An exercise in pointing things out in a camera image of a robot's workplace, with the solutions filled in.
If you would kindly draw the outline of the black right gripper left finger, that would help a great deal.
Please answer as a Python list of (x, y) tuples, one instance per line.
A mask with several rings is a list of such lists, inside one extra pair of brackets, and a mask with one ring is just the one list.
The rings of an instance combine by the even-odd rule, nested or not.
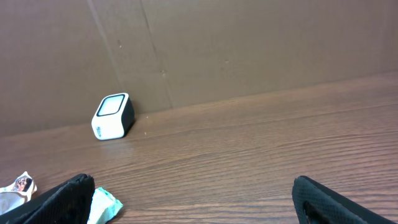
[(87, 174), (78, 174), (1, 215), (1, 223), (87, 224), (94, 191), (94, 178)]

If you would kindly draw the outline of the teal wet wipes pack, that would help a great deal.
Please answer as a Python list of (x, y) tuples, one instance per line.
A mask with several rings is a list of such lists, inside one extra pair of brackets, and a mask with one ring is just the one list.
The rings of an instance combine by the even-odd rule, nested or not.
[(102, 187), (95, 189), (87, 224), (106, 224), (123, 208), (123, 204)]

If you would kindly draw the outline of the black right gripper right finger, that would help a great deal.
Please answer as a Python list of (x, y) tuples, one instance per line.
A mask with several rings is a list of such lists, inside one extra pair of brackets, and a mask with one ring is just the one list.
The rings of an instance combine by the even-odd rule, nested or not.
[(292, 200), (300, 224), (395, 224), (304, 175), (294, 180)]

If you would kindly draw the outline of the beige brown snack pouch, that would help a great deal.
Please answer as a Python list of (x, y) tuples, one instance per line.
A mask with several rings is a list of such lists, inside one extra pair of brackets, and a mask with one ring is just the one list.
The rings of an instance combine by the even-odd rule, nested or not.
[(29, 202), (36, 191), (37, 186), (27, 171), (11, 185), (1, 187), (1, 215)]

